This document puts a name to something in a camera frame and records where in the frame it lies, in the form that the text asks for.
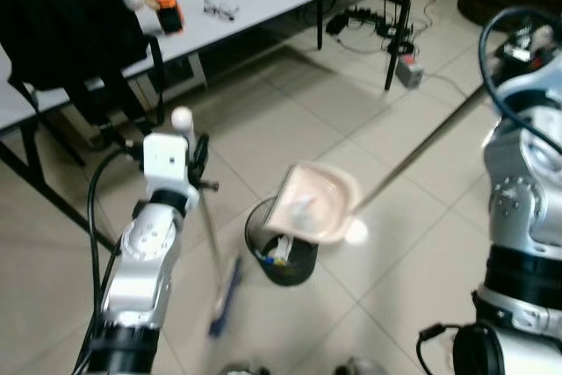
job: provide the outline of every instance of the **white table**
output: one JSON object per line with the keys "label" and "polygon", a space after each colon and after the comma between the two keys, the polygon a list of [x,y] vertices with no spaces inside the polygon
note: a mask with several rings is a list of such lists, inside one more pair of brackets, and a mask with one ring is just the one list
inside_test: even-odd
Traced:
{"label": "white table", "polygon": [[[170,36],[160,36],[159,43],[162,50],[162,58],[164,61],[171,61],[187,54],[197,52],[202,47],[207,47],[212,43],[223,40],[226,37],[244,31],[252,26],[261,24],[262,22],[274,18],[282,13],[290,11],[302,4],[313,0],[212,0],[216,3],[226,3],[240,8],[234,22],[225,22],[217,18],[210,17],[203,12],[203,0],[178,0],[184,13],[186,25],[184,31]],[[400,28],[404,27],[406,19],[406,10],[409,8],[409,0],[402,5],[402,11],[399,19],[399,30],[397,30],[397,38],[401,38]],[[145,32],[160,30],[160,25],[155,14],[145,8],[138,13],[140,25]],[[321,41],[321,13],[318,14],[319,24],[319,42]],[[392,73],[396,63],[396,55],[393,55],[391,67],[388,76],[392,79]],[[153,66],[151,55],[144,61],[140,61],[133,66],[124,70],[125,76],[135,76]],[[25,135],[24,128],[28,124],[37,122],[42,119],[43,112],[48,112],[54,108],[61,107],[68,103],[68,97],[63,90],[52,90],[49,92],[41,92],[38,95],[39,110],[41,115],[36,115],[35,110],[29,105],[21,95],[15,91],[6,79],[10,74],[10,63],[5,52],[0,51],[0,135],[15,129],[22,130]],[[29,141],[26,147],[28,163],[25,164],[17,156],[15,156],[3,142],[0,141],[0,160],[6,162],[19,176],[21,176],[29,185],[43,195],[47,200],[54,204],[59,210],[65,213],[80,227],[87,229],[87,223],[83,216],[68,204],[60,195],[58,195],[50,186],[45,183],[41,174],[37,174],[36,170],[40,169],[39,157],[37,149],[34,146],[32,134],[27,133]],[[108,241],[102,234],[98,234],[99,240],[107,248],[111,247],[111,241]]]}

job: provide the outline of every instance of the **black bag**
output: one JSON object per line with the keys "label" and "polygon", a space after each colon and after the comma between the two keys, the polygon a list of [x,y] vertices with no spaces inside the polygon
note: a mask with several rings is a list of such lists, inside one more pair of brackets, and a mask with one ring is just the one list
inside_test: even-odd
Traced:
{"label": "black bag", "polygon": [[[145,59],[150,44],[160,89],[162,56],[157,40],[142,32],[121,0],[0,0],[0,8],[0,43],[11,59],[9,81],[16,89],[22,92],[22,83],[37,90],[62,87],[86,120],[107,126],[109,119],[84,85],[100,77],[126,116],[150,132],[152,125],[120,70]],[[22,94],[29,99],[29,93]],[[161,120],[162,96],[158,111]]]}

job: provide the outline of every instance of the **black trash can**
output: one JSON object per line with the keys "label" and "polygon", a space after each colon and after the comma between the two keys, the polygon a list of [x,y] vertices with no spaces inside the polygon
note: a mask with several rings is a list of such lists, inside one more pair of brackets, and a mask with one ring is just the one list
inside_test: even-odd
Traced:
{"label": "black trash can", "polygon": [[295,238],[286,264],[273,263],[267,259],[268,253],[277,247],[277,240],[283,236],[282,233],[263,228],[274,201],[274,198],[264,200],[249,215],[244,230],[246,245],[269,280],[276,285],[299,285],[314,271],[318,245]]}

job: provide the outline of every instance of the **pink dustpan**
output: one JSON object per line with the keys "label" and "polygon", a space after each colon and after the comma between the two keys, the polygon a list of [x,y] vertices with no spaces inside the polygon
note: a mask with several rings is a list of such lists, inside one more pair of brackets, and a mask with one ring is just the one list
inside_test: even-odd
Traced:
{"label": "pink dustpan", "polygon": [[263,228],[311,243],[338,242],[360,199],[359,184],[350,174],[326,164],[299,162],[285,174]]}

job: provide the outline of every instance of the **tiled floor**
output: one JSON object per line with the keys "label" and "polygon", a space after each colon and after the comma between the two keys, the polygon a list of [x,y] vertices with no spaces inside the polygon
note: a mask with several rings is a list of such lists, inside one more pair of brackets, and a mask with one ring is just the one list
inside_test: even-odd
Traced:
{"label": "tiled floor", "polygon": [[[423,17],[427,1],[414,0],[414,16]],[[479,85],[479,28],[460,17],[456,0],[436,0],[429,10],[435,24],[417,40],[420,61],[466,95]],[[342,39],[362,49],[379,43],[363,30]],[[212,137],[207,175],[221,190],[208,198],[225,253],[242,251],[243,280],[225,334],[209,339],[215,274],[200,218],[188,216],[155,373],[213,375],[254,359],[275,375],[328,375],[360,355],[389,374],[420,375],[417,331],[473,318],[470,292],[488,247],[480,145],[494,116],[484,105],[363,211],[366,244],[321,247],[303,285],[274,286],[244,251],[249,210],[288,164],[334,164],[368,191],[462,101],[463,93],[432,77],[414,91],[395,80],[384,93],[386,54],[352,53],[331,39],[318,52],[314,42],[314,30],[285,38],[209,92],[180,101]],[[48,180],[84,211],[89,177],[104,155],[87,154],[83,171],[43,133],[40,149]],[[0,373],[69,373],[90,314],[86,237],[3,165],[0,186]],[[143,189],[133,164],[114,164],[100,184],[99,224],[115,235]],[[427,347],[436,373],[451,373],[449,349],[449,337]]]}

